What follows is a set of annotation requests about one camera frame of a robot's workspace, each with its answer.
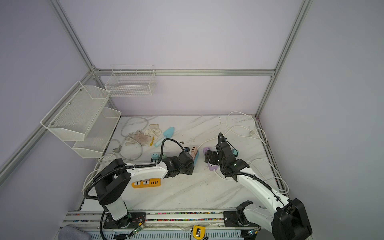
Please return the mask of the teal plug adapter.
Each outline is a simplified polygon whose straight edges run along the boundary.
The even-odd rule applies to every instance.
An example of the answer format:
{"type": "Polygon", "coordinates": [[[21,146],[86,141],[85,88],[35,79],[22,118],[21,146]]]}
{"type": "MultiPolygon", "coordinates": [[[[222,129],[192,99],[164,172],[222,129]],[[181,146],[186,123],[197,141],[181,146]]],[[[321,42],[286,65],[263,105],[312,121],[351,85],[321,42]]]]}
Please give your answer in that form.
{"type": "Polygon", "coordinates": [[[235,157],[237,157],[239,152],[236,149],[233,149],[233,154],[234,154],[235,157]]]}

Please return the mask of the purple power strip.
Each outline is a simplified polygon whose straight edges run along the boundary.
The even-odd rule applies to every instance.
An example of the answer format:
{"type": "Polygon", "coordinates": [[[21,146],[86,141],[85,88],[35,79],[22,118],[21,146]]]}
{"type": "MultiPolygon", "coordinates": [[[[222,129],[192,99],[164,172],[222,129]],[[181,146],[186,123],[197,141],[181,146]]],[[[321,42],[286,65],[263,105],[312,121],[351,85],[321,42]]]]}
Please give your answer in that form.
{"type": "Polygon", "coordinates": [[[219,168],[219,155],[216,151],[213,151],[210,147],[203,149],[205,156],[205,163],[208,164],[208,168],[211,172],[219,168]]]}

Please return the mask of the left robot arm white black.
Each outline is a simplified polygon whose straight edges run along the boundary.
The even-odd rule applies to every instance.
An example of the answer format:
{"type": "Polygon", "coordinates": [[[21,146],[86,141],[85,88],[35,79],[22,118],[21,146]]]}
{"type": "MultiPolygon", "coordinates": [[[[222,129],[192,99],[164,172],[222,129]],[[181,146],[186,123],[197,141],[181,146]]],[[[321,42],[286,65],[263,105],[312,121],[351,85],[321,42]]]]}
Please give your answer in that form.
{"type": "Polygon", "coordinates": [[[151,182],[193,174],[197,149],[182,148],[178,156],[163,157],[164,143],[167,141],[176,143],[173,139],[164,139],[161,154],[156,161],[132,165],[122,159],[115,159],[84,186],[84,198],[98,201],[107,216],[102,226],[113,225],[113,228],[123,229],[144,223],[144,217],[132,216],[122,198],[127,187],[135,186],[136,183],[148,187],[151,182]]]}

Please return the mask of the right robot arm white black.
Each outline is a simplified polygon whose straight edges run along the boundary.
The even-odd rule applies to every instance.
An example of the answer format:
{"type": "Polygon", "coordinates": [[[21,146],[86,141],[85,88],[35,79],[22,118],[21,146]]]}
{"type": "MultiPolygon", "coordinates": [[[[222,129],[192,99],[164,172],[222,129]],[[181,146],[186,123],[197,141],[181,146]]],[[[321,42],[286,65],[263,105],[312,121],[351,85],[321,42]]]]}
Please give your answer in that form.
{"type": "Polygon", "coordinates": [[[273,189],[257,176],[248,163],[238,159],[233,153],[232,145],[223,133],[218,134],[218,144],[212,157],[214,165],[225,178],[231,178],[248,189],[266,208],[258,210],[252,204],[241,207],[241,217],[247,224],[257,224],[272,233],[276,240],[306,240],[313,234],[309,217],[304,204],[297,198],[291,200],[273,189]]]}

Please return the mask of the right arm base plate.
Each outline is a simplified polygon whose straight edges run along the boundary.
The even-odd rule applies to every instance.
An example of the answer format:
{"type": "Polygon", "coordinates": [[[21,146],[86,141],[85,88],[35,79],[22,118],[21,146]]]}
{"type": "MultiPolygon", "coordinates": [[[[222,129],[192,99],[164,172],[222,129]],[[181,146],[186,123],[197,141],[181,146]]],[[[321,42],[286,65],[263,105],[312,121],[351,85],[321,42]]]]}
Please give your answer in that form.
{"type": "Polygon", "coordinates": [[[255,223],[246,220],[244,214],[239,214],[237,211],[224,211],[225,227],[259,227],[255,223]]]}

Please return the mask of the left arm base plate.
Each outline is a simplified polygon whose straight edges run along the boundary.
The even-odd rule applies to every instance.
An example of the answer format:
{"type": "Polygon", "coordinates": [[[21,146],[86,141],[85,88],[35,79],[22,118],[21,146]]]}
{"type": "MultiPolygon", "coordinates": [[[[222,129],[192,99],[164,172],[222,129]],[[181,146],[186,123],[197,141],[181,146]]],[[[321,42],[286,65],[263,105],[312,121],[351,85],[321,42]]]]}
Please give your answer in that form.
{"type": "Polygon", "coordinates": [[[114,220],[110,213],[107,213],[106,219],[103,225],[104,229],[136,229],[139,225],[143,225],[146,220],[146,213],[130,212],[128,216],[121,218],[120,220],[114,220]]]}

